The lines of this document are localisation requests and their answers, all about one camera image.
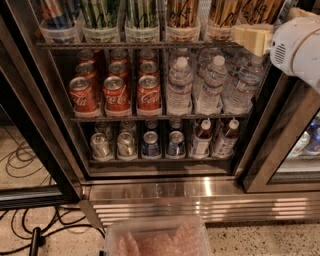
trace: bottle cap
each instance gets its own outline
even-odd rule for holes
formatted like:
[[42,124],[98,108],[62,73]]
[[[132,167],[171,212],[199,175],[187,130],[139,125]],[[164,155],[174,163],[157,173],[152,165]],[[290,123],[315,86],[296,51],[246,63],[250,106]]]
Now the bottle cap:
[[201,128],[203,130],[209,130],[211,127],[211,122],[209,120],[203,120],[201,123]]
[[230,127],[230,129],[232,129],[232,130],[238,129],[238,127],[239,127],[239,121],[236,120],[236,119],[232,119],[232,120],[229,122],[229,127]]
[[184,68],[186,68],[186,67],[188,66],[188,61],[187,61],[187,59],[184,58],[184,57],[179,57],[179,58],[177,59],[176,65],[177,65],[177,68],[178,68],[178,69],[184,69]]
[[263,62],[263,57],[258,57],[254,54],[252,54],[252,58],[251,58],[251,61],[254,63],[254,64],[261,64]]
[[225,58],[221,55],[217,55],[216,57],[214,57],[213,63],[216,66],[222,66],[225,63]]

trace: silver can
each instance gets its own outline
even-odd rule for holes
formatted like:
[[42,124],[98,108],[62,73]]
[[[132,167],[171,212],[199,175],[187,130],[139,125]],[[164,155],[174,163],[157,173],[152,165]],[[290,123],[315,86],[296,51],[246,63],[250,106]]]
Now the silver can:
[[107,157],[110,154],[109,141],[103,133],[95,133],[90,139],[93,156],[98,158]]
[[118,152],[122,156],[132,156],[136,154],[135,140],[131,133],[122,132],[117,139]]
[[169,156],[183,156],[185,154],[184,135],[182,132],[174,131],[170,133],[167,154]]
[[158,134],[155,132],[146,132],[143,135],[142,154],[145,156],[158,156],[160,154],[160,146]]
[[135,121],[130,121],[130,120],[121,121],[120,132],[129,132],[134,138],[136,138],[137,125]]
[[113,140],[113,133],[111,130],[110,123],[108,122],[96,122],[94,130],[96,133],[102,133],[106,135],[108,141]]

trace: coca-cola can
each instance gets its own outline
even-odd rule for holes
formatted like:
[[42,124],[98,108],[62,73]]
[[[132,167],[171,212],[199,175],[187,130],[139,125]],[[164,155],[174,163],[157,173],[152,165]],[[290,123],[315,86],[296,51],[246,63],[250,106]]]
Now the coca-cola can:
[[146,132],[143,135],[141,151],[145,156],[158,156],[160,154],[158,134],[155,132]]
[[101,99],[101,86],[99,84],[98,71],[92,63],[85,62],[76,66],[76,77],[85,77],[92,84],[96,91],[97,100]]
[[183,156],[185,154],[184,135],[174,131],[169,134],[167,154],[169,156]]
[[120,132],[129,132],[135,138],[137,134],[137,125],[135,121],[121,121],[120,123]]
[[128,52],[125,49],[112,50],[110,54],[110,63],[113,62],[122,62],[127,66],[130,66],[130,58]]
[[139,68],[139,77],[154,76],[160,79],[159,65],[152,61],[143,62]]
[[96,133],[104,134],[107,137],[108,141],[113,140],[113,133],[111,130],[110,123],[108,123],[108,122],[96,122],[96,124],[94,126],[94,131]]
[[121,156],[132,156],[136,154],[135,140],[129,132],[122,132],[119,134],[117,146]]
[[120,77],[108,77],[103,83],[106,109],[124,111],[130,108],[127,86]]
[[153,49],[143,49],[139,52],[138,62],[141,65],[143,62],[152,61],[158,63],[158,54]]
[[110,154],[108,139],[102,133],[93,134],[90,139],[90,145],[94,157],[104,158]]
[[143,76],[137,86],[138,108],[156,110],[160,108],[160,83],[154,76]]
[[69,92],[77,112],[93,112],[98,108],[96,92],[87,78],[73,78],[69,83]]
[[109,65],[109,76],[117,76],[123,79],[124,83],[129,86],[129,70],[126,63],[113,62]]

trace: white container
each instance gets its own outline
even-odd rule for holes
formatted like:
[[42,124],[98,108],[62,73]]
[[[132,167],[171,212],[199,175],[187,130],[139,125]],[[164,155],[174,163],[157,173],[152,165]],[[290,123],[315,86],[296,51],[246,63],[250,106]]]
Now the white container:
[[75,25],[68,29],[49,29],[45,20],[40,24],[41,33],[47,43],[81,43],[83,15],[80,13]]
[[106,255],[120,253],[117,247],[120,240],[130,242],[132,255],[146,256],[140,254],[139,245],[140,248],[150,245],[148,241],[153,241],[154,246],[157,246],[152,249],[166,250],[166,255],[169,255],[170,250],[179,251],[181,256],[186,255],[186,252],[190,255],[192,252],[199,252],[193,255],[212,255],[207,230],[199,216],[147,217],[114,223],[106,231]]
[[200,21],[194,28],[172,28],[166,25],[166,41],[197,42],[200,36]]

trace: plastic bin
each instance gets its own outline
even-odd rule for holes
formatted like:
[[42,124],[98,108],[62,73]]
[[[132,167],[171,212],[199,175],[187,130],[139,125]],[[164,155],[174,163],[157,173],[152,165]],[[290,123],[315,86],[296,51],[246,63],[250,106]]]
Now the plastic bin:
[[83,15],[80,13],[78,19],[75,21],[75,25],[68,29],[49,29],[45,20],[40,24],[41,33],[47,43],[81,43],[83,32]]
[[206,227],[199,216],[148,217],[114,223],[106,232],[105,252],[119,255],[120,243],[130,246],[127,254],[152,256],[211,256]]

